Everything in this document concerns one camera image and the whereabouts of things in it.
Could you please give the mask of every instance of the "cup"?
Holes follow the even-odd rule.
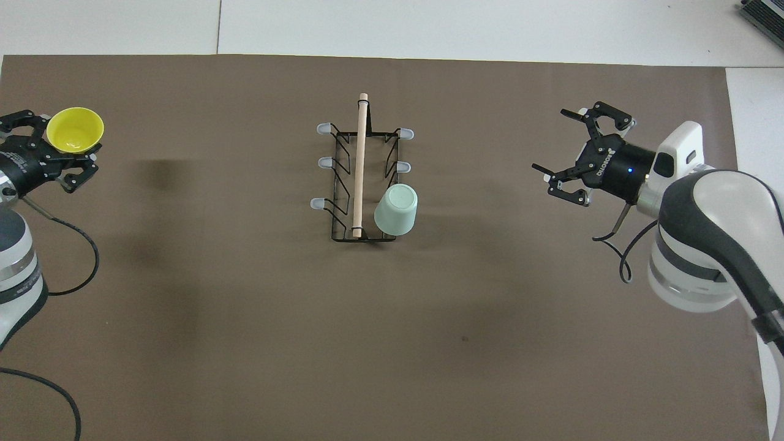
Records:
[[[46,126],[49,143],[63,153],[88,151],[103,136],[103,120],[88,108],[57,112]]]
[[[404,235],[414,226],[417,202],[413,188],[406,184],[392,185],[373,213],[376,225],[388,235]]]

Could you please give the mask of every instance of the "light green cup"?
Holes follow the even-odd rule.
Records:
[[[388,235],[404,235],[414,226],[417,202],[416,191],[408,185],[389,187],[373,214],[376,225]]]

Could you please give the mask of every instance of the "black cable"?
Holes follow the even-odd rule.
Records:
[[[93,265],[93,272],[90,273],[90,275],[87,277],[87,279],[85,279],[84,282],[80,283],[78,286],[71,288],[69,290],[60,291],[57,293],[49,293],[50,296],[63,296],[65,294],[73,293],[74,291],[79,291],[81,288],[84,288],[88,283],[92,282],[93,277],[95,277],[96,273],[98,272],[98,265],[100,264],[100,255],[98,254],[98,246],[96,245],[96,243],[90,238],[90,236],[87,235],[87,233],[82,231],[79,227],[73,224],[69,224],[65,220],[58,219],[57,217],[52,217],[51,220],[55,221],[58,224],[65,225],[66,227],[69,227],[70,229],[82,235],[82,237],[87,239],[87,242],[89,242],[90,246],[93,248],[93,254],[95,254],[96,263],[95,265]]]
[[[622,282],[632,283],[632,268],[629,266],[629,262],[627,262],[626,259],[629,256],[629,253],[631,252],[632,248],[634,248],[634,246],[637,244],[637,242],[639,242],[640,239],[642,239],[645,233],[651,231],[651,228],[655,227],[657,223],[658,221],[654,220],[653,222],[648,224],[648,226],[643,228],[642,231],[637,233],[637,235],[634,236],[634,239],[632,239],[632,241],[629,242],[629,245],[626,247],[623,253],[621,253],[621,251],[618,248],[616,248],[615,245],[607,241],[607,239],[610,239],[612,236],[615,235],[614,232],[611,232],[610,234],[604,235],[602,237],[591,238],[591,240],[593,240],[594,242],[602,242],[605,245],[609,246],[613,251],[615,251],[615,254],[618,255],[618,257],[620,257],[621,261],[618,264],[618,276],[621,278]],[[623,275],[624,269],[626,269],[626,274],[627,274],[626,277],[624,277]]]
[[[43,385],[49,386],[50,388],[57,391],[60,395],[62,395],[66,399],[66,401],[68,401],[68,405],[71,406],[71,410],[74,412],[74,422],[76,424],[74,441],[79,441],[79,438],[82,436],[82,417],[79,415],[79,408],[76,406],[76,402],[74,401],[73,397],[71,397],[71,394],[69,394],[65,389],[61,388],[57,384],[45,379],[44,377],[39,377],[38,375],[29,374],[21,370],[0,367],[0,374],[16,375],[18,377],[23,377],[33,381],[37,381],[39,383],[42,383]]]

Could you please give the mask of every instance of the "white rubber tip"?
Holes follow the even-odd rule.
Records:
[[[332,168],[332,156],[325,156],[324,158],[318,159],[318,166],[322,169],[331,169]]]
[[[408,173],[411,171],[411,164],[403,161],[397,161],[397,172]]]
[[[323,210],[325,201],[325,198],[313,198],[310,200],[310,208],[313,210]]]
[[[402,140],[411,140],[414,139],[414,131],[411,129],[403,129],[400,128],[400,139]]]
[[[318,126],[316,126],[316,133],[319,135],[329,135],[332,133],[332,124],[329,122],[322,122]]]

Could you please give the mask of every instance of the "cable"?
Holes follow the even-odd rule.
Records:
[[[71,394],[69,394],[65,389],[61,388],[57,384],[45,379],[44,377],[39,377],[38,375],[29,374],[21,370],[0,367],[0,374],[16,375],[18,377],[23,377],[29,380],[37,381],[39,383],[42,383],[43,385],[49,386],[50,388],[57,391],[57,393],[62,395],[66,399],[66,401],[68,401],[68,405],[71,406],[71,410],[74,412],[74,422],[76,425],[76,429],[74,433],[74,441],[79,441],[79,438],[82,437],[82,417],[79,415],[79,408],[76,406],[76,402],[74,401],[73,397],[71,397]]]
[[[72,229],[72,230],[76,231],[77,233],[79,233],[80,235],[82,235],[82,237],[85,238],[87,240],[87,242],[89,242],[90,246],[93,248],[93,255],[95,256],[95,264],[93,265],[93,272],[90,273],[90,275],[87,277],[87,279],[85,279],[84,282],[79,283],[74,288],[71,288],[71,289],[65,290],[65,291],[55,292],[55,293],[49,293],[49,295],[50,296],[63,296],[65,294],[70,294],[70,293],[73,293],[75,291],[79,291],[81,288],[84,288],[88,283],[92,282],[93,277],[95,277],[96,273],[98,272],[98,265],[100,264],[100,254],[98,253],[98,246],[96,245],[96,243],[90,238],[90,236],[87,235],[87,233],[82,231],[79,227],[77,227],[76,225],[73,225],[73,224],[69,224],[65,220],[62,220],[60,218],[52,216],[51,214],[49,214],[48,211],[46,211],[43,208],[41,208],[37,203],[33,202],[27,196],[24,196],[21,199],[23,201],[25,201],[25,203],[27,203],[30,207],[32,207],[33,210],[39,212],[43,217],[49,219],[50,221],[55,221],[58,224],[65,225],[66,227],[69,227],[70,229]]]
[[[620,250],[618,250],[618,248],[615,248],[615,245],[613,245],[613,244],[611,244],[610,242],[607,241],[607,239],[610,239],[612,236],[615,235],[615,231],[611,232],[608,235],[602,236],[602,237],[593,237],[593,238],[591,238],[594,242],[602,242],[605,245],[609,246],[610,248],[612,248],[613,251],[615,251],[615,254],[617,254],[618,257],[620,257],[621,261],[618,264],[618,276],[621,278],[622,282],[624,282],[624,283],[632,283],[632,268],[629,266],[629,262],[626,261],[626,259],[629,256],[629,253],[631,252],[632,248],[634,248],[634,246],[637,244],[637,242],[639,242],[640,239],[642,239],[642,237],[645,235],[645,233],[647,233],[648,231],[651,231],[651,228],[655,227],[658,223],[659,223],[658,220],[654,220],[653,222],[648,224],[648,226],[643,228],[642,231],[637,233],[637,235],[634,236],[634,239],[632,239],[632,241],[629,242],[629,245],[626,247],[626,249],[623,251],[623,253],[621,253]],[[623,270],[624,269],[626,269],[627,277],[624,277],[624,275],[623,275]]]

